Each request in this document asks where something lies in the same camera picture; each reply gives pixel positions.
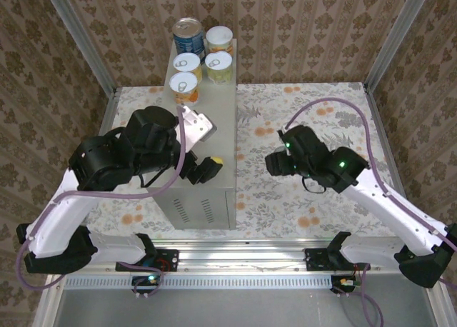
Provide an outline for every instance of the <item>patterned wallpaper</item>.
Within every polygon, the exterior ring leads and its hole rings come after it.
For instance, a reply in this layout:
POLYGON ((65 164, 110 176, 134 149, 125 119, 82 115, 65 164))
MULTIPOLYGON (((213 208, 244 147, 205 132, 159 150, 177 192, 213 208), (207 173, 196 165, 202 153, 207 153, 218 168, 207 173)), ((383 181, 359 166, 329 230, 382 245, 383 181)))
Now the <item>patterned wallpaper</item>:
POLYGON ((162 85, 171 27, 238 39, 239 83, 364 81, 405 0, 72 0, 118 86, 162 85))
POLYGON ((14 275, 16 227, 41 212, 81 138, 98 133, 107 98, 49 0, 0 0, 0 93, 0 326, 19 327, 40 293, 14 275))
POLYGON ((457 0, 426 0, 374 97, 408 198, 456 222, 457 0))

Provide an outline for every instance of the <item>floral tablecloth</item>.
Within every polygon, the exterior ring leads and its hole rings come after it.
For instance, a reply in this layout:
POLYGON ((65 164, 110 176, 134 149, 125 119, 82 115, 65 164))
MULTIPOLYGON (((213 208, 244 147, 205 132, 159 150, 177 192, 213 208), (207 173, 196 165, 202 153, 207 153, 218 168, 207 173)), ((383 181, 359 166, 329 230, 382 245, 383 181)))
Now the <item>floral tablecloth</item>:
MULTIPOLYGON (((131 113, 165 99, 163 87, 122 88, 113 128, 125 126, 131 113)), ((111 235, 147 233, 152 238, 333 237, 339 231, 364 236, 392 233, 371 213, 332 190, 323 194, 303 189, 301 178, 272 177, 265 155, 280 146, 276 130, 305 103, 324 96, 348 99, 367 116, 371 143, 381 176, 391 184, 383 149, 360 83, 248 84, 237 86, 236 230, 176 230, 152 198, 141 201, 103 200, 87 219, 90 228, 111 235)), ((367 159, 361 119, 350 107, 326 102, 303 113, 299 121, 312 127, 329 149, 349 146, 367 159)), ((310 183, 310 189, 317 185, 310 183)), ((116 189, 144 192, 139 180, 116 189)))

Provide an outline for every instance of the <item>gray floor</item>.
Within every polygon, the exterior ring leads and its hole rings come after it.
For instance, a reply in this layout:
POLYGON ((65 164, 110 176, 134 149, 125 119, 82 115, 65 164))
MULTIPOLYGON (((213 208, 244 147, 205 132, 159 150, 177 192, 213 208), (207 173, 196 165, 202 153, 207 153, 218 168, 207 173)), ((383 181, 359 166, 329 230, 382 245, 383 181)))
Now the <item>gray floor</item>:
MULTIPOLYGON (((385 327, 433 327, 425 291, 399 275, 367 278, 385 327)), ((370 312, 376 325, 374 309, 370 312)), ((368 326, 360 298, 328 290, 163 290, 148 299, 131 291, 65 291, 55 327, 368 326)))

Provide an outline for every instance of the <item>blue can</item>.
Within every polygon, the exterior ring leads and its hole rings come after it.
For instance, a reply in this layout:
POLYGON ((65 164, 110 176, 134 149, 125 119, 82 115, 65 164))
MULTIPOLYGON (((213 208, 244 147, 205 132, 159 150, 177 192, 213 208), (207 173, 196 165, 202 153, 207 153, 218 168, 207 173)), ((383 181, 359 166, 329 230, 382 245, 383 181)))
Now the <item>blue can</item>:
POLYGON ((194 18, 179 19, 172 28, 174 42, 178 54, 192 52, 205 61, 205 44, 203 42, 203 26, 194 18))

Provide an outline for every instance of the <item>can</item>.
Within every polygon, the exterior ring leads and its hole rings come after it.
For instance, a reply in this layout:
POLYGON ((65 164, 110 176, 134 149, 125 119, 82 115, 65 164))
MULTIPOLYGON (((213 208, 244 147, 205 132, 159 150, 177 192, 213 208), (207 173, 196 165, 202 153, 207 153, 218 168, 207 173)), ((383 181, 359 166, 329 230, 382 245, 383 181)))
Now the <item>can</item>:
POLYGON ((233 57, 233 32, 229 27, 215 26, 206 32, 209 53, 225 51, 233 57))
POLYGON ((177 72, 193 73, 195 76, 197 76, 199 83, 203 78, 203 74, 201 73, 200 58, 191 52, 185 52, 176 56, 173 60, 173 67, 177 72))
POLYGON ((200 57, 200 62, 205 58, 205 45, 203 42, 203 26, 194 18, 179 19, 171 29, 178 54, 191 52, 200 57))
POLYGON ((178 72, 170 78, 170 89, 177 104, 192 106, 199 99, 197 76, 191 72, 178 72))
POLYGON ((226 84, 231 82, 232 77, 232 58, 224 51, 209 54, 205 58, 208 67, 208 77, 215 84, 226 84))

